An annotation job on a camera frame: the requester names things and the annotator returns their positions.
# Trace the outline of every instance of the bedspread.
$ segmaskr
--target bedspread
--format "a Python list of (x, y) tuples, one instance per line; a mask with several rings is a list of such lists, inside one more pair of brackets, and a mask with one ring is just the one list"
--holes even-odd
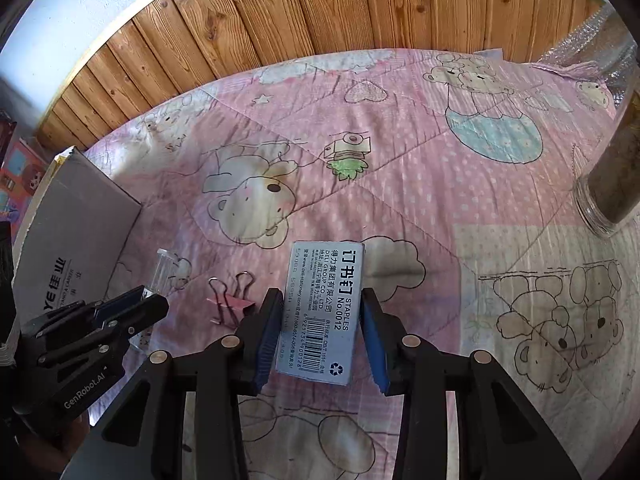
[[(189, 91), (88, 151), (143, 203), (108, 294), (148, 281), (157, 248), (175, 251), (151, 346), (177, 356), (232, 331), (210, 322), (210, 277), (231, 289), (251, 272), (259, 304), (284, 288), (294, 241), (362, 241), (383, 309), (443, 351), (491, 352), (597, 478), (640, 416), (639, 231), (599, 240), (575, 208), (575, 176), (615, 112), (585, 70), (371, 50)], [(241, 401), (251, 478), (391, 478), (402, 398), (380, 394), (360, 334), (353, 370), (346, 387), (272, 372)], [(456, 478), (451, 406), (449, 421)]]

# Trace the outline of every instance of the barcode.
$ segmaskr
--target barcode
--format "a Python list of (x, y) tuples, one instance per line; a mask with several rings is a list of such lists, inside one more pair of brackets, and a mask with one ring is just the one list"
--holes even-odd
[(309, 317), (306, 320), (305, 345), (302, 348), (301, 366), (301, 369), (306, 372), (320, 373), (324, 326), (324, 319)]

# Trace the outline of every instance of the blue balloon print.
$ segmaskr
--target blue balloon print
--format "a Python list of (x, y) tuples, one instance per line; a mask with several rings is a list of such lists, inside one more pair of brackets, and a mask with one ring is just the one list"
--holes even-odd
[(500, 119), (446, 111), (447, 124), (466, 147), (497, 162), (525, 164), (542, 154), (542, 137), (526, 115)]

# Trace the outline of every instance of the star print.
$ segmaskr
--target star print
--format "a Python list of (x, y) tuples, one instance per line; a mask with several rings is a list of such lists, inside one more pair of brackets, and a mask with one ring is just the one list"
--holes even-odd
[(367, 70), (369, 69), (366, 66), (356, 65), (351, 69), (351, 72), (353, 72), (354, 74), (359, 74), (360, 72), (366, 72)]
[(272, 95), (262, 94), (260, 97), (252, 99), (252, 101), (254, 102), (254, 105), (264, 105), (267, 104), (269, 102), (269, 99), (272, 97)]

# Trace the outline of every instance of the recycling symbol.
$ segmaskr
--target recycling symbol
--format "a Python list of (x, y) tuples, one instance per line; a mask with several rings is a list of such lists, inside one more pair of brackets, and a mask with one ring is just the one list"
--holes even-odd
[(338, 363), (332, 363), (331, 368), (329, 368), (329, 373), (331, 375), (340, 375), (342, 373), (342, 366)]

